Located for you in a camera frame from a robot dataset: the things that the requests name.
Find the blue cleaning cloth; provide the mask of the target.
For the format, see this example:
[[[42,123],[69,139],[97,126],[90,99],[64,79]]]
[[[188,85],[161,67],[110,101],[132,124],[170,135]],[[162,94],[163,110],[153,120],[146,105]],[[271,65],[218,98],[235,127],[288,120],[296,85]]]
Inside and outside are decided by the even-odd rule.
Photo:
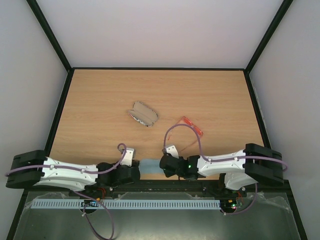
[[[163,174],[160,168],[160,159],[142,159],[139,161],[139,171],[141,174]]]

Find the striped newspaper print glasses case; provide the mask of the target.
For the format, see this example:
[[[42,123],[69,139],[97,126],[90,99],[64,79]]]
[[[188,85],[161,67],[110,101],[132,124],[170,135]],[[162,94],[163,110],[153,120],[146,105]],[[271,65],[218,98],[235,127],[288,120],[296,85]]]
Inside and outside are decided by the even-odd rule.
[[[140,101],[135,101],[132,109],[127,110],[127,114],[144,125],[145,127],[152,127],[158,121],[158,114]]]

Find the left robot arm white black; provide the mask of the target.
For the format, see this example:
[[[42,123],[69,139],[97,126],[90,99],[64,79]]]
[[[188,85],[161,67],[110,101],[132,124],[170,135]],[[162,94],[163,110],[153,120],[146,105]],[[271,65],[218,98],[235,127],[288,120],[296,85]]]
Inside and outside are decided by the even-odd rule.
[[[50,186],[82,192],[132,184],[140,180],[141,173],[136,160],[80,165],[56,160],[46,156],[44,150],[35,150],[14,156],[5,176],[9,189]]]

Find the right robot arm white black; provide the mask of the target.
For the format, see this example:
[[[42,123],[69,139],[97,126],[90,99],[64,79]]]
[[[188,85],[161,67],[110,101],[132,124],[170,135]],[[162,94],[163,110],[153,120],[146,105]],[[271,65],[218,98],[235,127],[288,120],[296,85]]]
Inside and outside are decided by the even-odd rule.
[[[216,155],[193,155],[184,159],[178,156],[174,145],[168,146],[159,162],[167,178],[177,176],[195,181],[214,175],[222,177],[218,191],[229,196],[251,184],[279,187],[284,183],[283,172],[287,164],[278,151],[254,143],[247,143],[239,151]]]

